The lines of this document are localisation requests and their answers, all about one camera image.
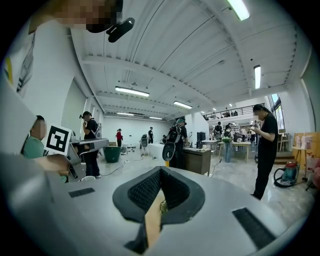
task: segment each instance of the fluorescent light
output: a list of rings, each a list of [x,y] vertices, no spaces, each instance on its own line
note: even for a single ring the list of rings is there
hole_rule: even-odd
[[[176,104],[176,105],[178,105],[178,106],[184,107],[184,108],[186,108],[186,109],[188,109],[188,110],[192,109],[192,106],[183,104],[183,103],[178,102],[178,101],[175,101],[173,104]]]
[[[227,1],[230,3],[236,15],[239,17],[241,21],[248,19],[250,17],[248,9],[242,0],[227,0]]]
[[[147,93],[147,92],[133,90],[133,89],[129,89],[129,88],[123,88],[123,87],[119,87],[119,86],[116,86],[115,90],[118,92],[123,92],[123,93],[127,93],[127,94],[135,94],[135,95],[140,95],[140,96],[145,96],[145,97],[148,97],[150,95],[150,93]]]
[[[117,112],[118,115],[126,115],[126,116],[134,116],[134,114],[129,114],[129,113],[120,113],[120,112]]]
[[[255,88],[259,89],[261,85],[261,67],[255,66],[254,69],[254,79],[255,79]]]

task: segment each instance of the railing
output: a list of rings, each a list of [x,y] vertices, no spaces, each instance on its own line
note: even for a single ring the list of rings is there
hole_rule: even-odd
[[[244,107],[228,109],[221,112],[213,112],[211,114],[204,114],[203,117],[205,120],[209,121],[209,120],[215,120],[215,119],[224,119],[224,118],[252,114],[254,112],[254,106],[255,105],[244,106]]]

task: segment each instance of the floor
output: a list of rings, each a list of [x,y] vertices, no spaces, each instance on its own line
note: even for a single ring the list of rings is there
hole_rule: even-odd
[[[222,160],[221,163],[217,164],[219,162],[218,156],[212,155],[210,177],[212,177],[213,173],[214,178],[228,181],[252,194],[255,190],[258,173],[257,164],[253,159],[249,159],[248,163],[243,159],[233,157],[230,163]],[[107,179],[108,175],[118,176],[127,172],[134,172],[138,168],[163,166],[164,161],[163,159],[153,159],[151,156],[140,157],[140,151],[138,150],[121,155],[116,163],[106,163],[103,157],[100,156],[98,164],[100,173],[104,176],[102,179]],[[305,191],[305,183],[297,184],[291,188],[274,186],[273,174],[280,167],[283,166],[273,166],[261,202],[273,209],[289,227],[300,218],[308,215],[314,203],[313,193],[315,191],[312,189]]]

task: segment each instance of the white ceiling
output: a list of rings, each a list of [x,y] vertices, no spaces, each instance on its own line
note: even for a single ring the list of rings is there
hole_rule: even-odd
[[[75,51],[106,113],[169,119],[188,112],[174,101],[193,106],[192,111],[234,104],[252,97],[256,65],[262,89],[286,84],[296,28],[271,0],[244,0],[250,18],[243,21],[227,0],[123,2],[122,16],[133,17],[135,26],[116,43],[109,43],[104,32],[72,33],[73,42],[82,41],[74,43]],[[150,96],[115,94],[115,86]]]

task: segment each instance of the green bin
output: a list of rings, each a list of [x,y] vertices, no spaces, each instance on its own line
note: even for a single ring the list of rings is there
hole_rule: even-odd
[[[116,163],[119,161],[120,149],[121,147],[119,146],[106,146],[103,148],[104,158],[107,163]]]

